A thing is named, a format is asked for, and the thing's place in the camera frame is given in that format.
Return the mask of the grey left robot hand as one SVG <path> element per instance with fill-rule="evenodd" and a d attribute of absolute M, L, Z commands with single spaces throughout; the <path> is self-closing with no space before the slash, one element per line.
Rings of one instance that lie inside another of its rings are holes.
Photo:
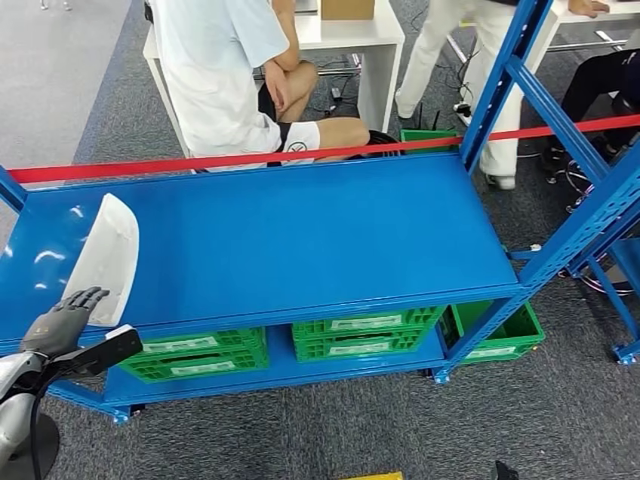
<path fill-rule="evenodd" d="M 109 290 L 91 287 L 63 298 L 36 318 L 23 337 L 19 352 L 54 358 L 74 351 L 91 314 L 109 295 Z"/>

